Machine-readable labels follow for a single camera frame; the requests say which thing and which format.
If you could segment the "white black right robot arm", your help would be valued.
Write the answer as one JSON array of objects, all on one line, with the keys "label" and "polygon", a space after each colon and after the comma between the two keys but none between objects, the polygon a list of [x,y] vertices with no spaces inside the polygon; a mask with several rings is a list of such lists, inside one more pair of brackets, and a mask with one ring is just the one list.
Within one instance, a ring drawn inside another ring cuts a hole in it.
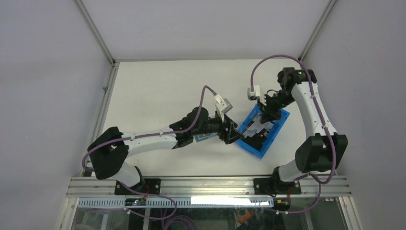
[{"label": "white black right robot arm", "polygon": [[277,75],[277,82],[281,89],[273,96],[265,95],[265,100],[258,103],[260,122],[280,120],[282,109],[295,102],[305,126],[306,140],[296,150],[294,160],[274,169],[269,178],[269,189],[282,194],[302,178],[329,171],[326,180],[317,179],[318,183],[327,184],[343,157],[348,138],[339,134],[330,123],[312,70],[283,68]]}]

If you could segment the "white VIP card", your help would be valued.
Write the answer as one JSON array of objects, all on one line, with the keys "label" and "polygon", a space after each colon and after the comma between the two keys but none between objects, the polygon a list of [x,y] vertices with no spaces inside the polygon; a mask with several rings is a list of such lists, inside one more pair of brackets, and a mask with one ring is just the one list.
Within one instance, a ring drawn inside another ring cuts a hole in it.
[{"label": "white VIP card", "polygon": [[253,137],[255,134],[260,134],[264,133],[266,131],[269,131],[273,127],[273,123],[271,122],[266,122],[266,123],[261,123],[261,122],[254,122],[250,126],[246,128],[246,130],[243,132],[244,137]]}]

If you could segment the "teal leather card holder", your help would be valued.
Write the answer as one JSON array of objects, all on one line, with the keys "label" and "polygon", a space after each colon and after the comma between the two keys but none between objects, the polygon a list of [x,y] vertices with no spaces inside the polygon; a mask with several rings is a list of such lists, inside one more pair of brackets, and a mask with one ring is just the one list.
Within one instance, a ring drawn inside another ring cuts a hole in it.
[{"label": "teal leather card holder", "polygon": [[204,141],[213,137],[217,137],[216,133],[209,133],[209,134],[198,134],[194,136],[196,142]]}]

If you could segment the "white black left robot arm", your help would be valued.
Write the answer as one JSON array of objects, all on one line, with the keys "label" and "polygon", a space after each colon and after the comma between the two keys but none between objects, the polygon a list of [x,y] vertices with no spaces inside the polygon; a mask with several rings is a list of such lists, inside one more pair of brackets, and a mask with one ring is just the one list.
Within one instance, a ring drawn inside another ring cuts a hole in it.
[{"label": "white black left robot arm", "polygon": [[144,178],[137,166],[125,160],[153,150],[172,150],[192,144],[198,135],[216,134],[225,144],[242,139],[237,124],[228,116],[209,117],[205,108],[195,107],[181,120],[151,134],[124,133],[113,126],[88,146],[91,171],[98,180],[114,179],[133,195],[144,189]]}]

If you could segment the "blue plastic bin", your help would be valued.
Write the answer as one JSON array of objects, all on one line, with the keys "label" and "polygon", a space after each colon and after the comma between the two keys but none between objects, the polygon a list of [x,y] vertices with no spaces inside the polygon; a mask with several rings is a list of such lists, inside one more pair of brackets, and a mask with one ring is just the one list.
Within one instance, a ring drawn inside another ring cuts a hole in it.
[{"label": "blue plastic bin", "polygon": [[[254,106],[254,108],[251,110],[249,115],[239,127],[239,132],[243,133],[246,128],[254,122],[260,122],[260,115],[260,109],[257,105]],[[287,121],[289,115],[290,113],[283,109],[281,119],[271,122],[273,123],[273,127],[269,131],[266,131],[263,134],[255,134],[251,138],[243,137],[242,139],[239,139],[237,141],[237,145],[239,145],[244,151],[251,154],[252,156],[258,159],[262,159],[267,153],[270,146],[273,144],[284,123]]]}]

